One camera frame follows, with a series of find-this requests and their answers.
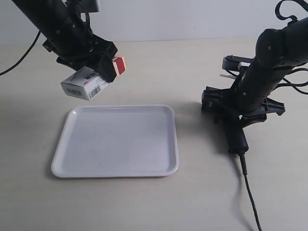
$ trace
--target wall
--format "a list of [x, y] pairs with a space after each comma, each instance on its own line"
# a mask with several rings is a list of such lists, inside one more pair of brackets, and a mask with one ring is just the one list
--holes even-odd
[[[102, 11], [91, 14], [91, 25], [112, 41], [250, 37], [286, 25], [275, 16], [278, 1], [102, 0]], [[308, 16], [294, 2], [284, 2], [282, 13]], [[37, 29], [10, 0], [0, 3], [0, 21], [0, 45], [29, 44], [36, 35]]]

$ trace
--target table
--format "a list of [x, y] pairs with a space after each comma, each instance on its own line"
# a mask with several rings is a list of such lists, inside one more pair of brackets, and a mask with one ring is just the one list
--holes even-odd
[[[256, 230], [239, 161], [221, 126], [200, 112], [206, 86], [227, 88], [222, 58], [252, 57], [255, 38], [119, 43], [128, 69], [92, 101], [64, 94], [73, 71], [36, 46], [0, 83], [0, 230]], [[27, 46], [0, 47], [0, 70]], [[289, 79], [307, 80], [306, 73]], [[283, 116], [245, 128], [248, 178], [265, 231], [307, 230], [308, 98], [292, 88], [271, 97]], [[51, 161], [67, 113], [81, 105], [167, 104], [176, 113], [178, 171], [154, 179], [61, 180]]]

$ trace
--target white plastic tray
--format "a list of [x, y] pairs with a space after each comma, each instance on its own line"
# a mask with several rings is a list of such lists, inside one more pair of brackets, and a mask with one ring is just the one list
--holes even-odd
[[60, 178], [162, 177], [178, 166], [171, 107], [83, 106], [69, 113], [51, 170]]

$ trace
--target barcode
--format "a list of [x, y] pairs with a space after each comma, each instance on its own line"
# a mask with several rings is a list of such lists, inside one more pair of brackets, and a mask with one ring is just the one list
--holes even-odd
[[74, 94], [74, 95], [80, 95], [80, 96], [82, 95], [81, 91], [79, 91], [79, 90], [73, 90], [73, 89], [69, 89], [69, 88], [67, 88], [66, 90], [67, 90], [68, 93], [71, 93], [71, 94]]
[[89, 93], [89, 98], [92, 99], [94, 96], [96, 96], [100, 91], [102, 90], [101, 86], [98, 85], [96, 88], [94, 88], [90, 93]]

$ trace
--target cardboard box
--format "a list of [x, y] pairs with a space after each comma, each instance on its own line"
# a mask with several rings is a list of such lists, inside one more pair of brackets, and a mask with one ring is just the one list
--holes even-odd
[[[126, 70], [126, 62], [123, 56], [115, 56], [112, 60], [116, 78]], [[109, 85], [102, 76], [93, 69], [84, 66], [66, 80], [61, 86], [68, 96], [88, 100], [93, 99], [98, 93]]]

